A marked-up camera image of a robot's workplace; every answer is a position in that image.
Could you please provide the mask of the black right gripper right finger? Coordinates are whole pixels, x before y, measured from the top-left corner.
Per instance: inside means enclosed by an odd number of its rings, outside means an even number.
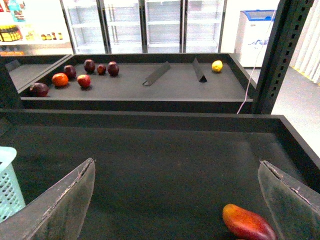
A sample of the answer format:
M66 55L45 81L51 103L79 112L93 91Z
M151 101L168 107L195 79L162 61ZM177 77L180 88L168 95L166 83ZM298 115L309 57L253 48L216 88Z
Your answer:
M318 240L320 194L265 160L257 176L279 238Z

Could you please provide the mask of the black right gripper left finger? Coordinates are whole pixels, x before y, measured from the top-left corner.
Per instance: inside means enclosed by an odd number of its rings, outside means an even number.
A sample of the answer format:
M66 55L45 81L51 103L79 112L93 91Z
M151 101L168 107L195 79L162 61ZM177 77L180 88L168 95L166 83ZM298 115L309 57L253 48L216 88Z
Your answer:
M0 224L2 240L76 240L93 195L96 168L89 158Z

